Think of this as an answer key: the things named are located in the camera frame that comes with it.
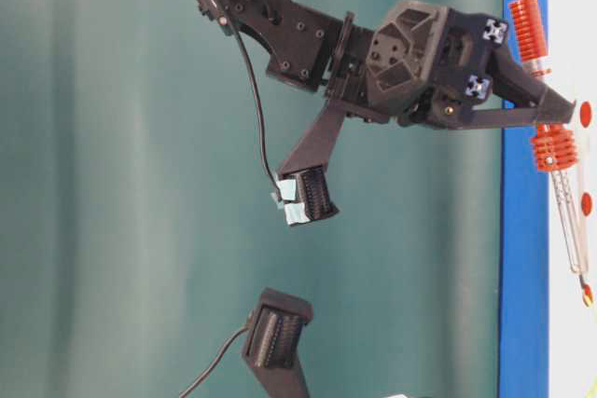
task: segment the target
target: black cable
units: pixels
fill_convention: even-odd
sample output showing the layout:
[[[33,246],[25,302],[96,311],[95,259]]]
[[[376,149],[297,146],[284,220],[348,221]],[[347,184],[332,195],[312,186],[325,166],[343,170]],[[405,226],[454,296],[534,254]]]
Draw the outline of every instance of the black cable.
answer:
[[[207,377],[209,377],[209,375],[214,371],[214,369],[217,367],[217,365],[220,363],[220,361],[224,357],[224,354],[226,354],[226,351],[228,351],[228,349],[230,348],[230,345],[232,345],[232,342],[234,342],[236,340],[236,338],[238,336],[240,336],[242,333],[245,333],[247,331],[249,331],[249,329],[246,326],[237,330],[236,333],[234,333],[224,343],[224,345],[222,346],[222,348],[220,349],[219,353],[216,355],[216,357],[214,358],[212,363],[209,364],[209,366],[197,377],[197,379],[195,379],[192,382],[192,384],[190,386],[188,386],[186,389],[184,389],[183,391],[180,392],[180,394],[178,395],[178,398],[187,398],[191,393],[193,393],[193,391],[195,389],[197,389],[199,387],[199,385],[205,379],[207,379]]]
[[[244,45],[243,37],[239,32],[238,28],[236,27],[234,21],[230,17],[227,10],[224,8],[220,0],[214,0],[215,6],[222,12],[224,18],[228,23],[228,27],[230,27],[234,37],[236,38],[236,42],[239,45],[239,49],[241,50],[241,54],[243,55],[244,64],[246,65],[247,73],[249,74],[249,82],[251,84],[251,89],[253,90],[253,96],[255,98],[255,108],[257,110],[257,124],[259,129],[259,149],[261,152],[261,165],[263,166],[263,170],[270,178],[271,184],[273,185],[274,192],[279,199],[281,197],[280,189],[276,184],[276,181],[271,173],[270,163],[268,162],[268,153],[267,147],[265,142],[265,118],[263,117],[263,107],[261,106],[261,96],[259,95],[259,88],[257,86],[257,79],[255,77],[255,71],[253,70],[253,64],[251,63],[251,58],[249,57],[249,52]]]

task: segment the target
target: black robotic arm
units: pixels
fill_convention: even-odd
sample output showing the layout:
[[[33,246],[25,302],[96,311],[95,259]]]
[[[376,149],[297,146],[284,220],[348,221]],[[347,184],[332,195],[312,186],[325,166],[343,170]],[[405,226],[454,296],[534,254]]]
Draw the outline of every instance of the black robotic arm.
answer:
[[[346,117],[473,130],[567,123],[574,113],[514,62],[509,25],[493,16],[403,0],[371,31],[353,13],[340,21],[292,0],[197,1],[225,34],[236,29],[270,53],[268,75],[311,92],[326,87],[324,109],[277,170],[290,226],[338,212],[325,173]],[[492,93],[513,107],[480,109]]]

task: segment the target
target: green curtain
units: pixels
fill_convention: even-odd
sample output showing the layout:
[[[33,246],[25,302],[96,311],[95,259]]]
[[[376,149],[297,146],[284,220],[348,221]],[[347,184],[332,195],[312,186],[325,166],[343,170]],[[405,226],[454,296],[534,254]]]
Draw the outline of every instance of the green curtain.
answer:
[[[397,0],[297,1],[373,28]],[[313,397],[496,396],[499,131],[348,121],[342,213],[288,229],[236,44],[194,0],[0,11],[0,395],[175,396],[270,286],[313,304]],[[323,101],[249,50],[276,165]],[[264,396],[238,352],[197,396]]]

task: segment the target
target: black 3d-printed part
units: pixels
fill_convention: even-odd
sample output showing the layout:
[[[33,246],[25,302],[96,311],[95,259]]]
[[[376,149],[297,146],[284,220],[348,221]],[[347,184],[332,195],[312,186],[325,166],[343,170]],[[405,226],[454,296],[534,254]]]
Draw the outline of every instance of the black 3d-printed part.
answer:
[[[243,359],[270,398],[309,398],[297,345],[312,320],[309,302],[266,289],[253,311]]]

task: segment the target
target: blue frame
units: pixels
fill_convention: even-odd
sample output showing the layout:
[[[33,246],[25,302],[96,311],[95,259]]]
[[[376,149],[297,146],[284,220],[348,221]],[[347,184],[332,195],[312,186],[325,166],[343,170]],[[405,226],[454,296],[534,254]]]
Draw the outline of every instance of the blue frame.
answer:
[[[547,32],[548,0],[539,3]],[[509,45],[518,59],[513,31]],[[503,133],[500,398],[548,398],[548,177],[535,168],[533,135]]]

